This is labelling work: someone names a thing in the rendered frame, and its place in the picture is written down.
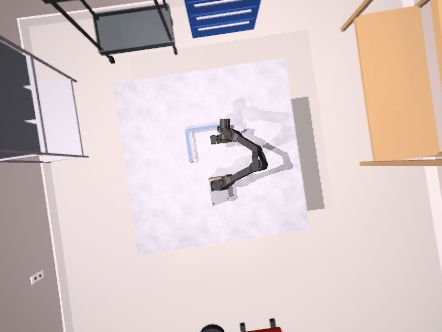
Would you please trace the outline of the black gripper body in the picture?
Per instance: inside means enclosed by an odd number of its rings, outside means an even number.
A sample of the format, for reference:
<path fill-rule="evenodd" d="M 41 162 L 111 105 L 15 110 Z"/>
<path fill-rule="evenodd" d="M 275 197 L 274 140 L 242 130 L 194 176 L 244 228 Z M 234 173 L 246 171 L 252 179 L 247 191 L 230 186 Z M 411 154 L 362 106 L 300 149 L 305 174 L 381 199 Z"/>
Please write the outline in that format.
<path fill-rule="evenodd" d="M 211 135 L 210 136 L 210 141 L 211 141 L 212 145 L 220 143 L 220 142 L 222 143 L 222 140 L 220 139 L 220 136 L 216 137 L 216 135 Z"/>

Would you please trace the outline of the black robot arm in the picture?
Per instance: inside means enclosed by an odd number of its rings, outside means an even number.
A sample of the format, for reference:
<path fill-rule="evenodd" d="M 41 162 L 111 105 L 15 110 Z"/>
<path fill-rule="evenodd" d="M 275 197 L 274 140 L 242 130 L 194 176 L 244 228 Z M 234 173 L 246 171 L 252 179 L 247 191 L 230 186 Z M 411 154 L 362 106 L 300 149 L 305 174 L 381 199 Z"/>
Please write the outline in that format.
<path fill-rule="evenodd" d="M 239 131 L 230 128 L 230 119 L 220 119 L 220 125 L 217 126 L 217 131 L 221 133 L 219 133 L 219 135 L 222 143 L 228 143 L 228 139 L 230 139 L 239 142 L 246 148 L 250 149 L 252 151 L 252 163 L 250 163 L 245 169 L 233 175 L 226 174 L 221 177 L 220 180 L 211 181 L 211 191 L 227 190 L 237 180 L 254 172 L 266 170 L 268 168 L 268 162 L 263 153 L 262 147 L 245 138 Z"/>

